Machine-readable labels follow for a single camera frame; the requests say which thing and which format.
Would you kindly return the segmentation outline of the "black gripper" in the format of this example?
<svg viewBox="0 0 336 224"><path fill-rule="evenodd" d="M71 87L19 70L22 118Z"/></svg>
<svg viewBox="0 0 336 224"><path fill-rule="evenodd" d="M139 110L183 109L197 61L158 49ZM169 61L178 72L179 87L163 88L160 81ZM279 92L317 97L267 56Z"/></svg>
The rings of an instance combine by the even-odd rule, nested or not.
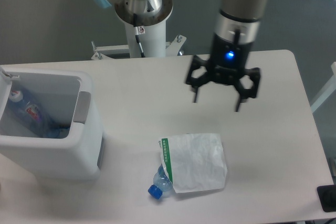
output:
<svg viewBox="0 0 336 224"><path fill-rule="evenodd" d="M194 93L193 103L197 102L198 89L209 81L234 86L239 96L235 111L238 112L240 105L249 98L257 98L260 83L260 68L246 68L246 62L253 43L241 44L240 34L234 36L234 41L228 41L219 35L214 35L210 58L201 59L194 55L185 79ZM193 73L204 68L202 74L196 77ZM241 82L247 76L251 81L249 88L245 88Z"/></svg>

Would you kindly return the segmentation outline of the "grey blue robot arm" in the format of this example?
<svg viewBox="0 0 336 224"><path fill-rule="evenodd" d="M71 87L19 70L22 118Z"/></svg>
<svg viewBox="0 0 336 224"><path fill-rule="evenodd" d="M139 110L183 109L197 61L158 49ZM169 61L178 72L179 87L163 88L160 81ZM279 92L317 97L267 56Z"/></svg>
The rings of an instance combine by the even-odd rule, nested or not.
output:
<svg viewBox="0 0 336 224"><path fill-rule="evenodd" d="M132 58L166 56L166 20L172 0L94 0L101 8L113 6L124 23ZM185 82L193 92L214 82L233 86L238 103L256 98L259 68L246 68L267 0L222 0L207 60L193 56Z"/></svg>

